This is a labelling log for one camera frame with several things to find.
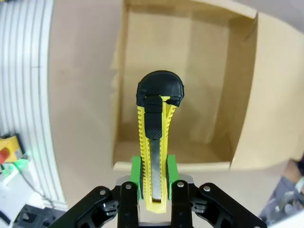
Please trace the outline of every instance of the wire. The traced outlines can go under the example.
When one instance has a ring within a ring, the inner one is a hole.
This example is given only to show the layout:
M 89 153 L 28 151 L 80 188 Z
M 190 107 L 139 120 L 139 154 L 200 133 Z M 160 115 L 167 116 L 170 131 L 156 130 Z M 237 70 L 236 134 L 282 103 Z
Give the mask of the wire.
M 14 162 L 13 162 L 13 165 L 16 167 L 16 169 L 18 170 L 19 174 L 21 175 L 21 177 L 23 178 L 23 180 L 27 183 L 27 185 L 36 193 L 38 193 L 44 200 L 48 201 L 50 203 L 50 205 L 52 206 L 52 209 L 51 209 L 51 214 L 52 214 L 52 217 L 53 217 L 53 220 L 55 221 L 55 216 L 54 216 L 54 211 L 55 211 L 55 206 L 53 204 L 53 201 L 48 198 L 47 196 L 45 196 L 45 194 L 41 193 L 40 191 L 38 191 L 37 189 L 35 189 L 35 187 L 29 182 L 29 180 L 25 177 L 23 171 L 18 167 L 18 165 L 16 165 Z

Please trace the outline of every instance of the gray floor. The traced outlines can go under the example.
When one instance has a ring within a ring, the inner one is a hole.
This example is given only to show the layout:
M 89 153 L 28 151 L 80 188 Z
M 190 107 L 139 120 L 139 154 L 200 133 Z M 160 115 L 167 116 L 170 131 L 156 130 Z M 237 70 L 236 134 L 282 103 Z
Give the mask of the gray floor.
M 304 32 L 304 0 L 234 0 L 287 22 Z

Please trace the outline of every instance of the white corrugated panel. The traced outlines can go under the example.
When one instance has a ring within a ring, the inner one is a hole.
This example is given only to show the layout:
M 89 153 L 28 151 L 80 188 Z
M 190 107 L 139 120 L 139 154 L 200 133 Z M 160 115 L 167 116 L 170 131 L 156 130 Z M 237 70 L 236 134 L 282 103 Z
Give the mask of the white corrugated panel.
M 0 3 L 0 135 L 18 133 L 37 187 L 66 203 L 48 116 L 48 42 L 53 0 Z

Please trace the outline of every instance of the bolt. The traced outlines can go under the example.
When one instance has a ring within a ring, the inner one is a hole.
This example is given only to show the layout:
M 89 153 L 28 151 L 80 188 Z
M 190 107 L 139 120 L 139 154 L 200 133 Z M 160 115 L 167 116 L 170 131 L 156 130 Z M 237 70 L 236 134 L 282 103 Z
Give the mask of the bolt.
M 211 188 L 209 186 L 204 186 L 204 191 L 211 191 Z
M 177 183 L 177 186 L 182 188 L 182 187 L 184 187 L 184 183 L 180 181 L 180 182 Z

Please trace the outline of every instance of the red button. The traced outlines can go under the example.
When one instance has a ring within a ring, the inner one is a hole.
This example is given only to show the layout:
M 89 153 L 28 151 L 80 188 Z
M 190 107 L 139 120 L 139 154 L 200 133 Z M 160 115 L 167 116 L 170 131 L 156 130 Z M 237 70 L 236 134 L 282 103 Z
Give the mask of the red button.
M 3 164 L 9 158 L 9 155 L 10 151 L 7 148 L 0 150 L 0 164 Z

